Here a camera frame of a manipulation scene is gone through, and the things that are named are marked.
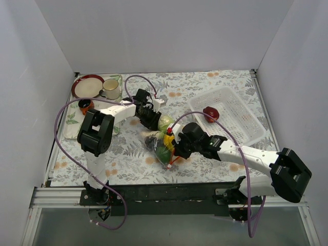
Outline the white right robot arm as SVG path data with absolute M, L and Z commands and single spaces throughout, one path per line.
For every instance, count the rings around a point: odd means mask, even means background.
M 299 203 L 312 177 L 309 168 L 292 149 L 275 152 L 240 147 L 226 137 L 208 135 L 195 122 L 184 127 L 171 124 L 168 133 L 175 137 L 172 144 L 176 156 L 188 159 L 192 153 L 199 153 L 207 159 L 236 163 L 263 174 L 236 183 L 237 187 L 232 190 L 236 203 L 265 195 L 278 195 L 286 201 Z

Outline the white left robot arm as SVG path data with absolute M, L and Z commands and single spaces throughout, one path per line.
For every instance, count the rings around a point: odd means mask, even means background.
M 108 184 L 105 156 L 112 141 L 114 126 L 136 116 L 143 126 L 156 131 L 161 117 L 159 109 L 165 104 L 164 100 L 152 98 L 149 92 L 139 89 L 132 98 L 110 103 L 105 109 L 89 109 L 86 112 L 77 142 L 85 154 L 89 171 L 84 187 L 96 204 L 103 205 L 109 199 L 109 192 L 104 187 Z

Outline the fake green pepper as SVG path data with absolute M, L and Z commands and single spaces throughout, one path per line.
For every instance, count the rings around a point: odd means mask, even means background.
M 157 159 L 162 163 L 168 163 L 171 159 L 171 151 L 165 146 L 159 146 L 156 148 L 155 155 Z

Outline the fake green cabbage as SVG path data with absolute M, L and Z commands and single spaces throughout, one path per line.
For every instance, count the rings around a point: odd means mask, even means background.
M 167 133 L 167 128 L 173 124 L 175 120 L 168 115 L 162 115 L 158 121 L 158 130 L 162 133 Z

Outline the white plastic mesh basket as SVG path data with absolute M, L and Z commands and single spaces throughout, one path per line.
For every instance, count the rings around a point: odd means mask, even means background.
M 212 107 L 219 113 L 218 122 L 236 139 L 239 145 L 251 146 L 265 137 L 266 130 L 237 93 L 221 86 L 202 92 L 188 100 L 191 111 Z

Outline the clear zip top bag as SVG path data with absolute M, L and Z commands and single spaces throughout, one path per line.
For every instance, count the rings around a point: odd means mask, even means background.
M 145 138 L 147 137 L 147 136 L 155 136 L 155 137 L 157 137 L 158 138 L 158 145 L 157 145 L 157 147 L 159 147 L 159 146 L 165 146 L 164 144 L 163 144 L 163 137 L 166 135 L 165 133 L 162 133 L 162 132 L 160 132 L 159 130 L 158 131 L 142 131 L 140 134 L 139 134 L 139 136 L 140 136 L 140 139 L 142 140 L 142 142 L 144 143 L 144 145 L 145 145 Z M 174 146 L 173 146 L 173 148 L 171 148 L 171 149 L 169 149 L 170 151 L 171 151 L 171 159 L 170 159 L 170 162 L 168 162 L 168 163 L 162 163 L 162 162 L 160 162 L 159 160 L 159 162 L 166 168 L 166 169 L 170 169 L 171 167 L 172 167 L 172 164 L 173 164 L 173 162 L 175 161 L 174 159 L 173 159 L 173 157 L 174 157 Z M 155 157 L 156 157 L 156 155 L 155 155 L 155 151 L 150 151 Z

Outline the fake red apple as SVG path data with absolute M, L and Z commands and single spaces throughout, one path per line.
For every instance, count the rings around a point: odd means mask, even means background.
M 206 114 L 204 118 L 208 123 L 214 123 L 214 121 L 218 120 L 220 117 L 218 110 L 213 107 L 204 108 L 203 113 Z

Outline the fake yellow banana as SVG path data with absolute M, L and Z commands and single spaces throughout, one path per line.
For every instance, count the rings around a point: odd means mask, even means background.
M 163 137 L 163 144 L 168 148 L 171 149 L 173 148 L 172 141 L 175 139 L 174 135 L 165 135 Z

